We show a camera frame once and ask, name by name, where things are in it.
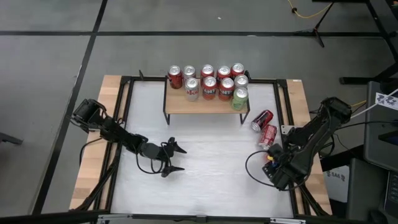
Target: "tripod stand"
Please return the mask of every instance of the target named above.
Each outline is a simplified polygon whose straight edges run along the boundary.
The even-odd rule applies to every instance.
[[[325,47],[325,44],[323,44],[322,38],[319,36],[318,29],[319,29],[319,26],[321,25],[321,22],[326,17],[326,15],[328,14],[330,8],[334,5],[334,3],[335,3],[335,0],[333,2],[331,2],[330,6],[328,7],[328,9],[323,14],[322,18],[319,20],[319,22],[315,25],[314,28],[307,29],[307,30],[300,30],[300,31],[294,32],[293,35],[310,34],[310,36],[314,36],[317,39],[317,42],[319,43],[319,45],[321,45],[321,47]]]

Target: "wooden shelf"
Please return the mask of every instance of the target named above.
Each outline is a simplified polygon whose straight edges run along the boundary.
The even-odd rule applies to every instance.
[[[212,100],[206,100],[202,97],[200,87],[199,98],[196,101],[188,101],[185,97],[184,86],[178,90],[170,86],[168,80],[165,81],[165,113],[166,114],[243,114],[248,112],[248,105],[243,109],[236,111],[231,108],[231,101],[221,101],[216,97]]]

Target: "concrete floor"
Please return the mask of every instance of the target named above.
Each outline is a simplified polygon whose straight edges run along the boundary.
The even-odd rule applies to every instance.
[[[292,1],[301,14],[327,3]],[[0,30],[93,29],[101,0],[0,0]],[[384,1],[374,7],[387,30],[398,23]],[[102,31],[222,30],[294,31],[313,27],[318,17],[301,19],[286,1],[108,1]],[[363,4],[335,4],[322,31],[375,32]],[[0,131],[24,139],[21,146],[0,144],[0,216],[30,213],[53,141],[80,69],[89,37],[0,36]],[[98,96],[104,75],[163,75],[171,64],[199,67],[242,62],[256,78],[304,82],[308,106],[328,96],[347,103],[366,97],[365,86],[342,86],[338,77],[372,77],[393,59],[380,38],[323,38],[321,48],[303,37],[97,37],[77,104]],[[347,147],[362,143],[362,126],[339,132]],[[78,172],[83,131],[70,126],[44,212],[67,211]],[[337,144],[336,151],[343,148]]]

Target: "sticker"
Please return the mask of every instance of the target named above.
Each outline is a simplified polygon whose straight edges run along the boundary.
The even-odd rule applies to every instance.
[[[383,100],[387,95],[384,95],[382,93],[376,93],[376,99],[375,103],[380,102]],[[383,102],[379,103],[381,106],[385,106],[394,110],[398,110],[398,98],[393,97],[393,96],[388,96]]]

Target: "silver soda can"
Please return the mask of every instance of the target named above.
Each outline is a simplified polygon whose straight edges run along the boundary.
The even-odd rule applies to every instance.
[[[199,82],[196,78],[188,78],[185,82],[187,100],[195,101],[199,97]]]
[[[187,65],[184,68],[183,71],[183,80],[184,83],[189,79],[189,78],[196,78],[197,77],[197,73],[195,71],[195,68],[191,65]]]
[[[245,88],[248,88],[248,85],[249,85],[249,79],[248,79],[248,77],[247,76],[245,76],[245,75],[238,75],[236,78],[235,78],[235,88],[237,88],[237,87],[245,87]]]

